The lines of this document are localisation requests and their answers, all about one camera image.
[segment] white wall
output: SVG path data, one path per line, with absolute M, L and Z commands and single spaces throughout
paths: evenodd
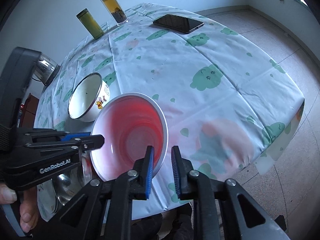
M 320 25 L 313 14 L 295 0 L 249 0 L 249 5 L 283 24 L 320 60 Z
M 141 2 L 193 12 L 248 3 L 247 0 L 119 0 L 123 9 Z M 39 50 L 61 62 L 89 34 L 76 18 L 84 8 L 99 24 L 112 21 L 100 0 L 21 0 L 0 31 L 0 71 L 16 46 Z M 40 82 L 32 81 L 29 91 L 39 98 L 42 88 Z

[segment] human hand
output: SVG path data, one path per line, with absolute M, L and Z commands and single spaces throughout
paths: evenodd
M 0 183 L 0 204 L 12 204 L 17 200 L 14 190 Z M 23 192 L 23 202 L 20 205 L 20 226 L 24 232 L 29 232 L 38 222 L 37 188 L 33 187 Z

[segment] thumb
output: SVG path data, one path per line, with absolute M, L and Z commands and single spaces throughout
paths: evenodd
M 12 204 L 17 200 L 16 192 L 0 183 L 0 204 Z

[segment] screw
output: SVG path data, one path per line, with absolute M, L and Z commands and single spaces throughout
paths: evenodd
M 196 170 L 192 170 L 189 172 L 189 174 L 193 177 L 198 177 L 199 176 L 199 171 L 196 171 Z
M 90 181 L 90 185 L 93 187 L 96 187 L 100 184 L 100 181 L 98 179 L 93 179 Z
M 227 179 L 227 184 L 229 186 L 235 186 L 237 182 L 234 179 Z
M 128 175 L 129 175 L 130 177 L 135 177 L 135 176 L 137 176 L 137 174 L 138 174 L 138 172 L 135 171 L 135 170 L 129 170 L 129 171 L 128 171 Z

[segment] fingernail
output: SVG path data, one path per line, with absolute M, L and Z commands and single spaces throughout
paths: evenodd
M 30 231 L 30 229 L 31 229 L 31 226 L 29 226 L 27 223 L 25 223 L 25 222 L 21 222 L 21 228 L 22 228 L 22 230 L 24 231 L 24 232 L 29 232 Z
M 30 222 L 31 220 L 31 215 L 29 213 L 25 213 L 23 216 L 22 216 L 22 220 L 26 223 Z
M 17 201 L 17 195 L 16 195 L 16 192 L 10 188 L 4 188 L 2 190 L 2 195 L 3 195 L 3 198 L 5 201 L 8 201 L 8 202 L 15 202 Z

